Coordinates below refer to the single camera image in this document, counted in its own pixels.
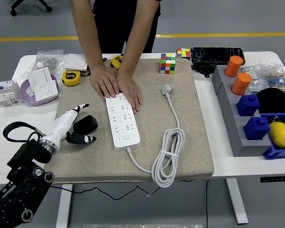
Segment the person's right hand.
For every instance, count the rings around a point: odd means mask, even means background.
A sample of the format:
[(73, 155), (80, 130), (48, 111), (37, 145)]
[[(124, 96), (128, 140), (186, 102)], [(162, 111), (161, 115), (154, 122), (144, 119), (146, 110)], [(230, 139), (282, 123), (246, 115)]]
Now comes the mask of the person's right hand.
[(117, 73), (104, 65), (95, 66), (91, 69), (91, 83), (100, 97), (116, 97), (119, 94), (119, 87), (116, 80)]

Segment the person's left hand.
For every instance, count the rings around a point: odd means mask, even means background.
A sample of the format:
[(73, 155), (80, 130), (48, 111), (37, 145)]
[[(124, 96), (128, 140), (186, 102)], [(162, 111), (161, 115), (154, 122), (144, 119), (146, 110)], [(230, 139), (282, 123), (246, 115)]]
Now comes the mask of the person's left hand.
[(138, 85), (133, 80), (133, 75), (128, 73), (117, 73), (116, 80), (119, 90), (127, 98), (133, 113), (138, 113), (140, 111), (140, 105), (143, 104), (143, 99)]

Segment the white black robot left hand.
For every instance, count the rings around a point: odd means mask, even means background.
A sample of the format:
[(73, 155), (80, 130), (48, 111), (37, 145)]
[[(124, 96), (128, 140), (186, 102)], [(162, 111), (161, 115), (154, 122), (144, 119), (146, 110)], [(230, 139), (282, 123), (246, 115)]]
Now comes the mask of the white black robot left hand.
[(68, 131), (77, 118), (80, 110), (88, 106), (89, 104), (78, 105), (59, 116), (50, 127), (47, 135), (39, 140), (39, 143), (48, 151), (54, 153), (60, 149), (60, 142), (64, 139), (72, 144), (88, 144), (96, 141), (96, 137), (82, 133), (70, 133)]

